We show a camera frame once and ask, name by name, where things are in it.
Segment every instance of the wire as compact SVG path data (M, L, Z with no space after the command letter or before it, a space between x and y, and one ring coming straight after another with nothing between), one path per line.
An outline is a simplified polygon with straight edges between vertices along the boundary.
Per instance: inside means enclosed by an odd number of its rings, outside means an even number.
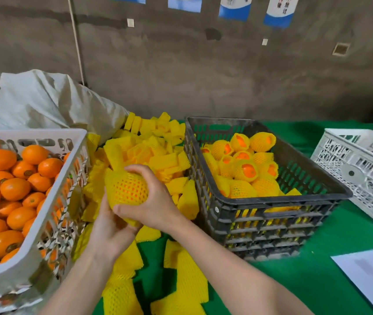
M75 28L74 13L72 12L71 0L68 0L69 13L71 15L72 31L74 32L75 48L77 49L78 66L80 67L81 83L84 86L84 72L81 65L80 49L78 47L77 29Z

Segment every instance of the left hand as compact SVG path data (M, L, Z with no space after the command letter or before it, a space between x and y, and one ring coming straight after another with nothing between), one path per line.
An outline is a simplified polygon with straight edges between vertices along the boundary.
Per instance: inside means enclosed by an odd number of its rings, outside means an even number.
M134 227L126 223L112 212L105 189L86 251L105 258L113 266L116 259L134 241L141 227L142 225Z

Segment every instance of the white sack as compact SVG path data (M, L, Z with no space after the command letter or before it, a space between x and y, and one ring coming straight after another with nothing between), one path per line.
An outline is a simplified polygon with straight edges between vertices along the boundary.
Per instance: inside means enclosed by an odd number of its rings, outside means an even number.
M84 128L104 143L128 111L74 82L66 74L31 70L0 77L0 130Z

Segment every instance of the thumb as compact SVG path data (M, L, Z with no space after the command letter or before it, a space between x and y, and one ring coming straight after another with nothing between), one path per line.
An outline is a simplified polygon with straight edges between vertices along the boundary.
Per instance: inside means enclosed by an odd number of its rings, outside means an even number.
M113 212L122 218L128 217L135 221L141 221L141 217L143 217L143 208L141 205L115 205L113 207Z

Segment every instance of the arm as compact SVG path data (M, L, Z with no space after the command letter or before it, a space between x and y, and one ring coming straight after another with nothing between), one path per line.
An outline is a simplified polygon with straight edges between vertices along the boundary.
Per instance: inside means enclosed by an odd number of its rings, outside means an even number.
M211 239L176 208L167 188L141 165L126 168L147 182L148 199L140 206L117 205L113 211L170 234L192 256L233 315L310 315L290 291Z
M105 192L85 251L40 315L91 315L116 259L138 230L113 214Z

